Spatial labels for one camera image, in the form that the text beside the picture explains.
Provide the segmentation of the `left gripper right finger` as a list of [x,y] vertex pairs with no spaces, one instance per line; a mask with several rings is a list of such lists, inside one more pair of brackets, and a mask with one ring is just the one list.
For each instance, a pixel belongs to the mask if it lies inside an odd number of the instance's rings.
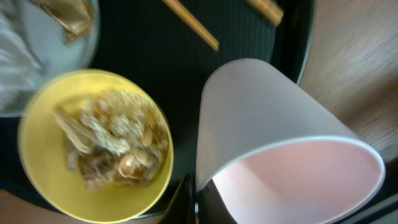
[[198,222],[199,224],[236,224],[212,180],[198,193]]

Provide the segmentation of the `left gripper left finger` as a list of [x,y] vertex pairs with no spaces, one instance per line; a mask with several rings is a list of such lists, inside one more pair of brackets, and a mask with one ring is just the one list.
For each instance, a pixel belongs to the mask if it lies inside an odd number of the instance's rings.
[[195,178],[187,174],[179,183],[159,224],[195,224]]

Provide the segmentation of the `pink cup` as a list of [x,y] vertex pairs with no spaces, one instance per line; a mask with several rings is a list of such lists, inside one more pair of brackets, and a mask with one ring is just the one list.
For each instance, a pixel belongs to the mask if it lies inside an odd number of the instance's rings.
[[212,180],[236,223],[334,223],[385,175],[375,149],[269,63],[234,60],[205,83],[196,189]]

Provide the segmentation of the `food scraps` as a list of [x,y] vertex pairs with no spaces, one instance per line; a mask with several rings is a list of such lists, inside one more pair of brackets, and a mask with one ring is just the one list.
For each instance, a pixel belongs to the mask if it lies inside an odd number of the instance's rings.
[[169,153],[162,113],[133,91],[106,90],[84,102],[76,115],[65,105],[53,114],[66,138],[66,168],[78,171],[88,189],[152,182]]

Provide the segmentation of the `yellow bowl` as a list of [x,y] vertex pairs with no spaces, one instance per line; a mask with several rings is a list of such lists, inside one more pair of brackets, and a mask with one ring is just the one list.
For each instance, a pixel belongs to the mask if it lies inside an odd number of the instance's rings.
[[30,100],[19,123],[19,156],[32,185],[55,208],[86,222],[119,223],[142,215],[159,201],[172,176],[173,146],[169,146],[158,176],[149,185],[110,184],[89,190],[78,172],[67,170],[65,135],[55,121],[53,108],[71,100],[66,110],[75,114],[85,97],[116,88],[151,99],[122,76],[102,70],[79,70],[60,75],[42,87]]

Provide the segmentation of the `wooden chopstick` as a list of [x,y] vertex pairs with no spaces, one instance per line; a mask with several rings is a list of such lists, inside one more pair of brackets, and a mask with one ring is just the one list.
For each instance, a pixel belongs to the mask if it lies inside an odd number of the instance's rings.
[[214,51],[219,50],[219,42],[205,26],[178,0],[162,0],[186,25],[200,36]]
[[256,10],[261,12],[273,25],[278,26],[284,15],[284,11],[272,0],[247,0]]

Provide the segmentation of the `grey round plate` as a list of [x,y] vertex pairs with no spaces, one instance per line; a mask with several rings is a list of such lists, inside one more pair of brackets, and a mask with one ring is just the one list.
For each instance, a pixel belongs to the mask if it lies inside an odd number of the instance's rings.
[[94,9],[93,30],[87,37],[70,43],[65,42],[63,28],[54,19],[28,1],[19,4],[22,33],[44,69],[34,82],[32,90],[20,94],[15,103],[1,110],[2,118],[24,114],[25,107],[35,91],[50,80],[64,73],[89,67],[98,45],[100,6],[98,0],[88,2]]

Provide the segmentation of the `gold brown wrapper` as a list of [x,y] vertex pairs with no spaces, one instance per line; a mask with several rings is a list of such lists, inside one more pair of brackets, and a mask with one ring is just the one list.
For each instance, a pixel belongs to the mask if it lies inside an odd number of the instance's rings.
[[64,30],[64,42],[70,43],[91,34],[95,23],[95,10],[87,0],[29,0]]

